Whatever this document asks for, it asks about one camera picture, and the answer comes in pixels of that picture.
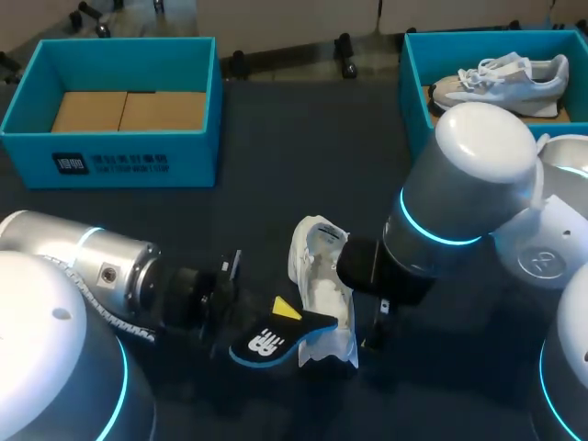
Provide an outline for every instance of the cable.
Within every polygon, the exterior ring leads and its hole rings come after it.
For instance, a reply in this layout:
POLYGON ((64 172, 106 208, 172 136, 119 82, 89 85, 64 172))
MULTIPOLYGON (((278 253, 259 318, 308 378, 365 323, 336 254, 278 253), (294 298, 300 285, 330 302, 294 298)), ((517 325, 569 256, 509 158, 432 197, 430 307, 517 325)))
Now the cable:
POLYGON ((127 334, 132 334, 137 337, 140 337, 144 340, 147 340, 150 343, 155 343, 155 334, 156 332, 152 329, 143 328, 140 326, 136 326, 134 324, 130 324, 128 322, 124 322, 120 318, 116 317, 115 315, 108 312, 94 297, 90 288, 86 285, 84 280, 75 272, 73 271, 67 264, 62 262, 61 260, 55 259, 54 257, 50 257, 47 255, 43 256, 44 259, 53 262, 57 267, 61 269, 65 273, 67 277, 69 277, 73 283, 78 287, 82 296, 84 296, 85 300, 92 305, 92 307, 100 314, 100 316, 106 320, 110 325, 114 326, 121 331, 124 331, 127 334))

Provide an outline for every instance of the shoe lace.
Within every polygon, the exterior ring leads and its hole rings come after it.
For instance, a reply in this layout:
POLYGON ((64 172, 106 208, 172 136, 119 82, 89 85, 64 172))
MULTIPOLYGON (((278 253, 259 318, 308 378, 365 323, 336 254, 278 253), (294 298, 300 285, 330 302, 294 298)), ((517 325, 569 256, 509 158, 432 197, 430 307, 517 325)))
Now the shoe lace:
POLYGON ((478 64, 477 69, 458 70, 459 81, 468 90, 474 89, 477 85, 489 83, 503 83, 504 79, 499 78, 493 71, 498 65, 494 63, 495 59, 487 58, 478 64))

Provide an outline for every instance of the new balance logo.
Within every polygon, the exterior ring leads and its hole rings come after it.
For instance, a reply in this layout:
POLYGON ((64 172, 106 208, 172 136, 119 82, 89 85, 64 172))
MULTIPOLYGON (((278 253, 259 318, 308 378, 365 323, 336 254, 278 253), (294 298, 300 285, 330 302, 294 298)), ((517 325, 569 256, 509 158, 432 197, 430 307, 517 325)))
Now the new balance logo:
POLYGON ((249 350, 258 353, 260 356, 271 356, 284 343, 284 339, 272 334, 265 328, 261 335, 256 336, 247 347, 249 350))

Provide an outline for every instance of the teal box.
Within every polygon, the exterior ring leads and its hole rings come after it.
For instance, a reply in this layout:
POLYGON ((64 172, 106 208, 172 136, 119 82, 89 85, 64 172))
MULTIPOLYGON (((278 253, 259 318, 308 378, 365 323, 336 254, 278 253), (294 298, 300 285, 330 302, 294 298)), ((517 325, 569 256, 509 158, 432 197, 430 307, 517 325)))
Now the teal box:
POLYGON ((215 40, 43 40, 0 126, 28 188, 213 187, 222 109, 215 40), (69 91, 206 92, 202 130, 51 133, 69 91))
POLYGON ((400 105, 413 160, 434 126, 422 86, 478 66, 485 58, 516 52, 531 60, 562 53, 570 62, 570 82, 563 105, 570 123, 527 124, 536 138, 543 133, 588 135, 588 46, 575 30, 432 32, 407 34, 401 54, 400 105))

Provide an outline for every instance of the white shoe upper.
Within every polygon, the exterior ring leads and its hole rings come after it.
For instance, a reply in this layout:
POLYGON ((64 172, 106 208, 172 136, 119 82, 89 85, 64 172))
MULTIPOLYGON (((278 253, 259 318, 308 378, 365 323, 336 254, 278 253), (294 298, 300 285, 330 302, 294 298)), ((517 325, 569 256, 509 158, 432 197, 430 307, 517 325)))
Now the white shoe upper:
POLYGON ((337 329, 300 344, 300 366, 311 358, 318 361, 333 355, 358 367, 353 291, 336 273, 347 237, 348 233, 322 216, 307 216, 292 236, 288 276, 299 286, 304 310, 331 315, 339 321, 337 329))
POLYGON ((495 60, 482 60, 477 69, 460 69, 457 76, 438 81, 433 99, 445 110, 459 103, 477 101, 520 110, 524 115, 556 116, 555 103, 565 92, 568 78, 569 63, 564 55, 533 62, 512 52, 495 60))

